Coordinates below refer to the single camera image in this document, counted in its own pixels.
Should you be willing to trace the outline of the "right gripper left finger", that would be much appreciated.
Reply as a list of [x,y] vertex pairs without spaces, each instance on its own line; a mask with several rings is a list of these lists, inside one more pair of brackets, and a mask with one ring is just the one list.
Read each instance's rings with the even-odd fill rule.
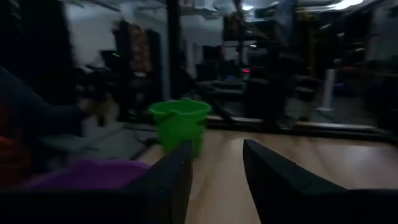
[[127,223],[184,224],[192,180],[192,142],[185,140],[123,187],[123,217]]

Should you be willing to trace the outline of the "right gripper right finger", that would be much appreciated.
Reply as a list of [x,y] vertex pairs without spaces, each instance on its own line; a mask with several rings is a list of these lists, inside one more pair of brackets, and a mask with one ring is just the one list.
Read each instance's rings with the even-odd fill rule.
[[347,193],[255,140],[244,140],[243,162],[261,223],[321,223],[334,197]]

